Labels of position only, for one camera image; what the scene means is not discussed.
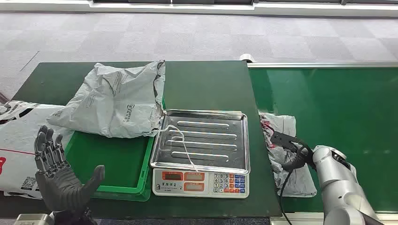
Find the scale keypad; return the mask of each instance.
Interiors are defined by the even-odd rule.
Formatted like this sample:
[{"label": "scale keypad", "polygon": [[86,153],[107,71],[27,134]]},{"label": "scale keypad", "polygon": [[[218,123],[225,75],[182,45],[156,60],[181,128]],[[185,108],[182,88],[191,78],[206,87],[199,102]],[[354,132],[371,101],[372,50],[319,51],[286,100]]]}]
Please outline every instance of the scale keypad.
[{"label": "scale keypad", "polygon": [[214,193],[245,193],[246,177],[230,173],[214,173]]}]

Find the white plastic bag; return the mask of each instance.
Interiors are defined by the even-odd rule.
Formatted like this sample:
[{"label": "white plastic bag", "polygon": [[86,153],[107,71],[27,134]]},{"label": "white plastic bag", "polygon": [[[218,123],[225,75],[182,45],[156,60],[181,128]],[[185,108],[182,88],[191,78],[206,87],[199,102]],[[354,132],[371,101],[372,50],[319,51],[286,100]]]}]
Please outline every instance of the white plastic bag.
[{"label": "white plastic bag", "polygon": [[163,60],[127,69],[97,63],[68,104],[47,120],[106,137],[155,136],[163,110],[165,70]]},{"label": "white plastic bag", "polygon": [[5,196],[41,198],[33,144],[41,125],[52,128],[54,134],[62,134],[62,145],[68,144],[73,131],[46,122],[48,115],[61,108],[23,101],[0,105],[0,190]]},{"label": "white plastic bag", "polygon": [[[292,153],[290,150],[284,150],[281,146],[274,145],[270,139],[274,134],[273,130],[295,137],[296,118],[294,118],[294,116],[285,115],[275,116],[274,114],[262,112],[259,114],[267,144],[268,157],[271,161],[271,169],[274,173],[278,195],[280,195],[283,183],[289,173],[282,168],[282,164],[291,162],[296,156],[295,153]],[[286,183],[283,195],[288,197],[313,197],[316,195],[316,188],[307,164],[294,170]]]}]

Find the gray carpet floor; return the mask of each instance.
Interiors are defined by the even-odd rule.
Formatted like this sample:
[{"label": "gray carpet floor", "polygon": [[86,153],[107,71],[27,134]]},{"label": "gray carpet floor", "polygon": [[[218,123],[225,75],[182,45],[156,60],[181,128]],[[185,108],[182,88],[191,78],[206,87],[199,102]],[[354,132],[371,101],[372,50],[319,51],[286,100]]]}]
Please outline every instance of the gray carpet floor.
[{"label": "gray carpet floor", "polygon": [[[40,62],[237,60],[398,61],[394,19],[239,15],[0,13],[0,92],[18,91]],[[124,224],[267,224],[264,219],[101,220]],[[11,225],[13,220],[0,220]]]}]

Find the black cable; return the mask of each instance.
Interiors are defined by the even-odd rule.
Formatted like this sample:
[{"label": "black cable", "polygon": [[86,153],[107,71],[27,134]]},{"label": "black cable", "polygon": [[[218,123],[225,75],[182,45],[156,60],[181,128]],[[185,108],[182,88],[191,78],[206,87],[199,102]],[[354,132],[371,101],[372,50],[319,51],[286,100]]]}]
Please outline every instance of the black cable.
[{"label": "black cable", "polygon": [[[297,162],[298,162],[298,160],[299,160],[299,153],[300,153],[301,150],[303,150],[304,148],[306,148],[308,151],[311,151],[311,149],[310,149],[308,146],[305,146],[305,145],[301,146],[301,148],[297,151],[297,154],[296,154],[295,167],[297,166]],[[281,207],[281,211],[282,211],[283,216],[285,216],[286,221],[287,221],[290,225],[292,225],[292,224],[291,224],[289,218],[287,217],[287,215],[286,215],[286,213],[285,213],[285,210],[283,210],[283,207],[282,207],[282,196],[283,196],[283,190],[285,189],[285,186],[286,186],[286,184],[287,184],[287,180],[289,179],[290,175],[293,173],[294,170],[295,170],[295,169],[290,170],[289,173],[287,174],[287,177],[286,177],[286,179],[285,179],[285,182],[284,182],[283,185],[282,185],[281,194],[279,195],[279,206]]]}]

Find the robotic arm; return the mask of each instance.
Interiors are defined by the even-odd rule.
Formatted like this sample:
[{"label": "robotic arm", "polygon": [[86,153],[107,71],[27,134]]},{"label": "robotic arm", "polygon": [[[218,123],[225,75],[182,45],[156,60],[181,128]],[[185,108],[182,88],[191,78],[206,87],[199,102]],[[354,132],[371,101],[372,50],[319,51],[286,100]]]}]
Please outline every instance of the robotic arm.
[{"label": "robotic arm", "polygon": [[[298,138],[276,131],[271,142],[296,152],[296,160],[283,165],[285,170],[291,171],[307,163],[317,171],[325,225],[381,224],[358,183],[355,167],[346,161],[342,152],[323,145],[311,151]],[[298,150],[295,143],[303,147]]]}]

